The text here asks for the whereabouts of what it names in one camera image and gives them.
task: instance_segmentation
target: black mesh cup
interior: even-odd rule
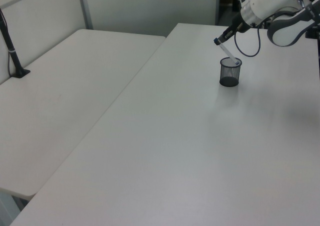
[[[236,65],[231,58],[225,57],[221,59],[220,84],[225,87],[234,87],[239,84],[240,66],[242,61],[236,58],[239,64]]]

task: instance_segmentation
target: black cable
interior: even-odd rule
[[[12,75],[10,73],[10,52],[8,51],[8,74],[9,74],[9,77],[11,78]]]
[[[3,20],[4,20],[5,27],[8,29],[8,24],[7,24],[6,18],[5,18],[5,16],[4,16],[4,13],[2,12],[1,8],[0,8],[0,15],[1,15],[1,17],[3,18]]]
[[[4,13],[2,12],[1,8],[0,8],[0,15],[3,18],[6,29],[8,29],[8,24],[7,24],[6,18],[4,16]],[[10,52],[9,51],[8,51],[8,74],[9,74],[9,77],[11,78],[12,75],[10,73]]]
[[[260,39],[259,29],[260,29],[261,25],[262,25],[261,23],[258,25],[258,30],[257,30],[257,33],[258,33],[258,42],[259,42],[258,51],[257,51],[255,54],[253,54],[253,55],[248,55],[248,54],[245,54],[244,52],[241,51],[241,49],[239,48],[239,46],[238,46],[238,44],[237,44],[237,39],[236,39],[237,31],[234,33],[234,43],[235,43],[235,46],[236,46],[236,48],[239,50],[239,52],[240,52],[241,54],[243,54],[244,56],[249,57],[249,58],[252,58],[252,57],[255,57],[255,56],[257,56],[257,55],[259,54],[260,49],[261,49],[261,39]]]
[[[276,14],[274,13],[274,14],[270,15],[269,17],[266,17],[261,23],[259,23],[259,25],[257,27],[259,47],[258,47],[258,51],[253,55],[248,55],[248,54],[245,54],[244,52],[241,51],[241,49],[239,48],[239,46],[237,44],[237,39],[236,39],[237,31],[235,31],[235,33],[234,33],[234,43],[235,43],[236,48],[239,50],[239,52],[241,54],[243,54],[244,56],[249,57],[249,58],[255,57],[255,56],[257,56],[259,54],[260,49],[261,49],[261,38],[260,38],[260,31],[259,30],[260,30],[262,24],[267,22],[274,15],[276,15]]]

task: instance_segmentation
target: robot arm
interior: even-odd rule
[[[216,45],[224,43],[230,39],[235,32],[244,33],[250,28],[259,25],[264,19],[279,10],[287,12],[297,12],[302,9],[298,0],[240,0],[241,11],[232,20],[232,25],[223,34],[214,40]],[[277,38],[279,26],[275,27],[272,33],[273,38]]]
[[[320,0],[315,0],[294,16],[282,15],[274,19],[267,31],[267,36],[277,46],[291,46],[308,29],[320,24],[319,14]]]

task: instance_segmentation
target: white stick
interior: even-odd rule
[[[229,58],[235,63],[235,65],[239,64],[238,59],[236,59],[235,56],[233,56],[232,53],[230,53],[230,51],[222,43],[220,43],[219,46],[226,53],[226,55],[228,55]]]

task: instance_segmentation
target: white table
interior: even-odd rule
[[[36,194],[164,39],[79,30],[0,85],[0,190]]]
[[[317,42],[228,41],[226,88],[224,30],[178,24],[12,226],[320,225]]]

